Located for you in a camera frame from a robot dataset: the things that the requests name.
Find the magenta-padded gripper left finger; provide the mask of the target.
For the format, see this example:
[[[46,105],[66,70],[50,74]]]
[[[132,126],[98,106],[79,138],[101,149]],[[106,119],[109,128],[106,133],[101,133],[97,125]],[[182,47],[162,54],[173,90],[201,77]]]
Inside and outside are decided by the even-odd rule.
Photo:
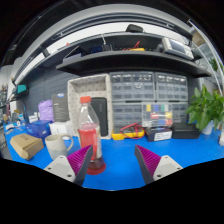
[[[58,156],[44,170],[81,186],[84,182],[92,156],[93,146],[85,146],[68,157]]]

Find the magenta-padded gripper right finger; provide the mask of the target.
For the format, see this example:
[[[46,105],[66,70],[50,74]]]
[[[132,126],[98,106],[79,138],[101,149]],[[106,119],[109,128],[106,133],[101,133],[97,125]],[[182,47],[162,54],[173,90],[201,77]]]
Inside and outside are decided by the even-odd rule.
[[[140,145],[135,146],[134,154],[138,160],[145,184],[160,180],[182,169],[182,166],[170,156],[159,156]]]

